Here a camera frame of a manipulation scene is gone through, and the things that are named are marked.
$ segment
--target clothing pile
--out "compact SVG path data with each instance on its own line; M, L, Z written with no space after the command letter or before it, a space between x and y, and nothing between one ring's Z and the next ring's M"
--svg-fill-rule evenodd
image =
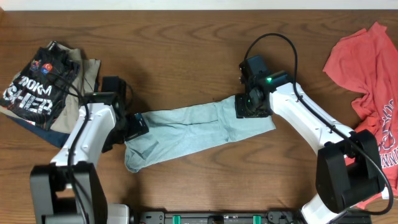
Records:
M0 98L0 112L57 147L62 147L78 119L79 100L72 83L82 94L95 91L100 60L83 60L79 49L57 42L40 48L15 75Z
M333 48L323 69L339 86L363 93L352 102L363 122L355 129L364 129L375 135L379 144L381 166L398 195L398 51L386 34L387 27L375 23L368 31L342 38ZM383 196L387 190L357 204L364 208L369 202Z

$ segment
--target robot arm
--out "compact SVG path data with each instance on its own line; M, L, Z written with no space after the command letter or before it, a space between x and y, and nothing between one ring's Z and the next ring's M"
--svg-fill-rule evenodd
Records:
M384 181L369 161L358 155L352 145L331 131L298 99L292 79L286 72L271 73L261 56L247 59L241 65L241 82L246 93L236 96L237 118L261 118L277 114L288 121L309 143L317 162L318 194L300 211L307 224L327 224L347 208L381 192ZM355 133L339 123L314 103L296 84L303 101L323 119L365 151L381 169L376 138L367 130ZM346 166L348 154L355 162Z
M104 77L101 93L85 96L90 118L75 146L72 169L80 202L76 198L59 198L56 192L70 189L68 155L86 117L82 106L75 127L60 152L49 165L35 166L30 173L36 223L82 224L83 216L78 206L85 208L88 223L128 224L129 208L126 205L107 203L96 173L102 152L113 144L124 144L147 133L148 127L141 114L125 114L126 84L118 77Z

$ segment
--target black t-shirt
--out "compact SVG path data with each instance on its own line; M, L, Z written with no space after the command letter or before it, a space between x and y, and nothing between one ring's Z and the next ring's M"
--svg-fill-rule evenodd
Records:
M69 91L69 86L52 74L71 83L79 69L79 64L72 62L67 52L53 42L47 49L37 51L4 91L0 105L37 127L49 130L65 107Z

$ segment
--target printed graphic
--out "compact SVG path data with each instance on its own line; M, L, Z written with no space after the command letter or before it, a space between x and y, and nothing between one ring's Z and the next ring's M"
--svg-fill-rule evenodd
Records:
M396 147L396 139L393 136L391 130L391 119L393 110L394 101L390 100L387 105L384 105L383 108L383 138L379 146L381 167L383 169L398 165L398 147Z
M33 59L32 63L30 63L30 70L33 72L37 71L41 63L42 63L41 60L36 61Z
M384 150L391 149L396 144L396 139L393 137L391 132L391 119L392 119L392 110L394 109L393 100L390 100L387 105L384 105L383 109L383 126L382 133L383 139L381 142L381 147Z
M18 90L17 87L11 83L9 88L3 93L4 100L10 101L13 105L19 103L19 108L29 110L33 113L51 114L52 100L48 99L47 96L50 96L52 86L48 86L47 89L45 89L39 82L25 76L21 77L18 84L43 96L37 97L30 93L22 93L22 90Z
M46 75L46 74L48 74L48 72L51 71L51 69L52 69L52 65L51 65L50 63L46 63L46 64L44 64L43 67L42 67L42 73L43 73L44 75Z

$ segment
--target light blue cloth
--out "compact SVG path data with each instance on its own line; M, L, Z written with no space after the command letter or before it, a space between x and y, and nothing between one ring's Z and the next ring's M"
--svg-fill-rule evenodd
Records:
M149 132L127 141L129 171L275 129L271 117L238 119L235 96L221 102L143 113Z

